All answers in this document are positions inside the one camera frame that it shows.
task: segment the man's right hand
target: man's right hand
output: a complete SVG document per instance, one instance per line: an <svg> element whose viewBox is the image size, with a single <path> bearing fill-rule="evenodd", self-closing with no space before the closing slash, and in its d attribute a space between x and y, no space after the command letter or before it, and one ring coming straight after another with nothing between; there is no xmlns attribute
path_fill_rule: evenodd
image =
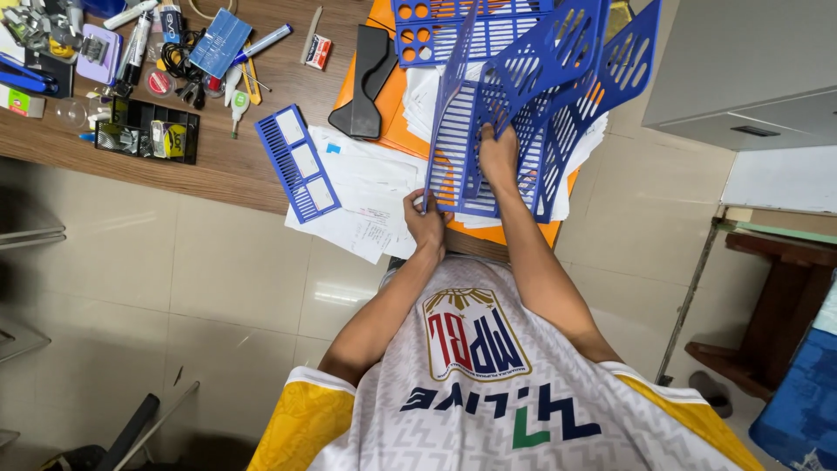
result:
<svg viewBox="0 0 837 471"><path fill-rule="evenodd" d="M517 154L520 143L511 125L499 139L494 139L491 124L482 125L480 168L495 194L507 190L517 192Z"/></svg>

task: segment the cable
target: cable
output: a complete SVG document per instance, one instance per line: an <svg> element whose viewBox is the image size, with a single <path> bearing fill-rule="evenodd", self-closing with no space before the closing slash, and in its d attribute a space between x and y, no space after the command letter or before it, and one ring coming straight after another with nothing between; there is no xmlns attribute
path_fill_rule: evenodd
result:
<svg viewBox="0 0 837 471"><path fill-rule="evenodd" d="M198 15L200 15L202 17L204 17L206 19L215 19L214 16L209 16L209 15L203 14L203 12L198 10L198 7L195 6L195 0L189 0L189 6L192 7L192 10L194 10L195 13L197 13ZM235 14L235 10L238 9L238 7L239 7L238 0L229 0L229 7L227 7L227 9L229 10L230 13Z"/></svg>
<svg viewBox="0 0 837 471"><path fill-rule="evenodd" d="M180 33L180 43L165 43L162 46L161 58L166 71L176 79L186 79L200 83L203 70L188 62L189 54L195 49L195 44L206 34L207 29L200 31L183 30Z"/></svg>

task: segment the blue pen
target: blue pen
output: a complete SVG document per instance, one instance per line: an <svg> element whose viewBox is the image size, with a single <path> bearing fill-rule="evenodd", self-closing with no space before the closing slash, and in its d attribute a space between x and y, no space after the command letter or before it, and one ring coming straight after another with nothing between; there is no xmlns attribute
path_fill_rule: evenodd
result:
<svg viewBox="0 0 837 471"><path fill-rule="evenodd" d="M229 66L233 67L235 65L245 62L247 59L255 55L257 52L261 51L262 49L270 46L271 44L275 43L276 41L284 38L285 36L293 32L294 29L289 24L283 24L281 28L275 30L271 34L268 34L267 36L264 36L262 39L259 39L250 47L241 49L239 53L235 55L233 63Z"/></svg>

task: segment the glue bottle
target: glue bottle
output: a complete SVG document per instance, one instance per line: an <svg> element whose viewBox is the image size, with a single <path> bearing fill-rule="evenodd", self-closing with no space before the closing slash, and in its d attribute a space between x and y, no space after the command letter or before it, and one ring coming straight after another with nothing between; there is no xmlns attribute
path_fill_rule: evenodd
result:
<svg viewBox="0 0 837 471"><path fill-rule="evenodd" d="M233 139L238 138L239 121L250 106L250 96L241 90L236 90L230 107L233 108Z"/></svg>

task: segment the desk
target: desk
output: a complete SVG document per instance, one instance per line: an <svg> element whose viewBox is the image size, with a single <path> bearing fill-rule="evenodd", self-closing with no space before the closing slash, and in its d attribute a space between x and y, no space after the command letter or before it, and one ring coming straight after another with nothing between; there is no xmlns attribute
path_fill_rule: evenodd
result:
<svg viewBox="0 0 837 471"><path fill-rule="evenodd" d="M207 1L200 2L199 7L206 14L212 14L218 6L226 4L226 0ZM209 25L209 20L195 14L186 0L181 1L181 5L189 29ZM299 63L311 17L319 5L324 8L317 32L333 41L325 72ZM131 158L96 150L60 125L53 112L55 99L47 100L43 120L0 112L0 154L284 215L288 211L288 199L264 154L253 123L296 103L308 124L328 126L328 114L354 54L357 25L366 20L371 6L372 0L239 0L236 15L253 26L254 38L283 23L290 23L295 32L256 56L259 80L273 92L262 90L264 100L261 105L251 106L244 114L238 140L229 137L232 128L229 108L223 106L221 99L207 98L207 105L199 112L197 165ZM88 20L97 21L89 15ZM127 38L132 28L133 22L119 32ZM77 75L74 93L84 96L96 86L95 82ZM138 86L131 97L188 110L177 99L151 97L143 85ZM447 245L452 251L508 261L505 246L454 230L447 230Z"/></svg>

